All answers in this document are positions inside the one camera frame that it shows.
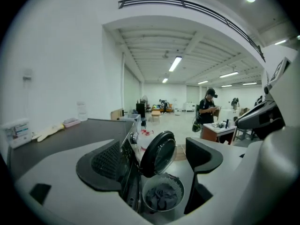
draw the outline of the black t-shirt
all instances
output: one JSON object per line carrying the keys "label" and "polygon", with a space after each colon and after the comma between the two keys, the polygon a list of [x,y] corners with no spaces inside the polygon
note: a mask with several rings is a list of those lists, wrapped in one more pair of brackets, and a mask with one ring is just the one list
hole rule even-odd
{"label": "black t-shirt", "polygon": [[[210,107],[215,106],[213,101],[209,102],[206,98],[205,98],[205,100],[206,100],[205,104],[204,104],[204,99],[202,99],[200,101],[199,109],[208,109]],[[214,116],[213,116],[212,112],[201,113],[200,117],[201,117],[200,124],[213,123],[214,122]]]}

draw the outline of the black rail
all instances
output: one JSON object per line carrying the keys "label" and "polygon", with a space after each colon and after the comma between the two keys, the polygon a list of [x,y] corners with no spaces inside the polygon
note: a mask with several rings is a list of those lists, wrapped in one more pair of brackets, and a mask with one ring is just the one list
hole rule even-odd
{"label": "black rail", "polygon": [[124,7],[129,7],[133,5],[141,5],[141,4],[167,4],[167,5],[175,5],[182,8],[192,9],[201,13],[205,13],[211,17],[218,19],[219,21],[225,23],[227,26],[238,32],[243,38],[245,38],[254,49],[260,54],[262,59],[265,61],[262,50],[259,45],[256,45],[252,39],[237,25],[231,22],[229,19],[224,17],[223,15],[207,8],[202,5],[199,5],[194,2],[186,1],[186,0],[121,0],[119,1],[119,9]]}

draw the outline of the white ceiling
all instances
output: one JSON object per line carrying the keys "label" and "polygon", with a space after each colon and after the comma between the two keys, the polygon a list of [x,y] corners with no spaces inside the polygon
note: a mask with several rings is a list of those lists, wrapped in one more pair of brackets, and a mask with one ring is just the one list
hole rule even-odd
{"label": "white ceiling", "polygon": [[248,31],[249,36],[261,46],[267,46],[283,39],[291,39],[286,46],[297,49],[298,34],[284,10],[276,0],[199,0],[210,3],[215,8],[227,13]]}
{"label": "white ceiling", "polygon": [[[205,85],[217,87],[242,82],[260,83],[261,65],[241,54],[229,38],[185,29],[184,24],[179,27],[140,25],[112,33],[121,35],[121,38],[114,36],[116,42],[126,45],[147,83],[161,83],[164,78],[168,78],[168,83],[194,85],[208,80]],[[183,59],[173,72],[169,72],[176,56]],[[232,71],[239,74],[219,78]]]}

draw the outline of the cap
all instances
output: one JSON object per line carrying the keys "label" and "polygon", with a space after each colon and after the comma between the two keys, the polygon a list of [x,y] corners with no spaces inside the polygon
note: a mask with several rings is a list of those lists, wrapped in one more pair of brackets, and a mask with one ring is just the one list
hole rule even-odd
{"label": "cap", "polygon": [[213,88],[209,88],[206,92],[206,94],[212,95],[214,98],[217,98],[217,94]]}

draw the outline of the glove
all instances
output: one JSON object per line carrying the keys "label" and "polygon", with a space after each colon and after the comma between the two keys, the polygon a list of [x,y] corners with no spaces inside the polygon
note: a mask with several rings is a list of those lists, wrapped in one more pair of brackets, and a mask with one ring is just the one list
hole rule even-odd
{"label": "glove", "polygon": [[45,130],[37,133],[36,135],[34,135],[32,137],[32,140],[37,139],[38,142],[43,141],[47,136],[50,136],[52,134],[55,134],[57,131],[64,129],[64,125],[62,125],[62,123],[58,124],[58,125],[54,125],[52,127],[48,127]]}

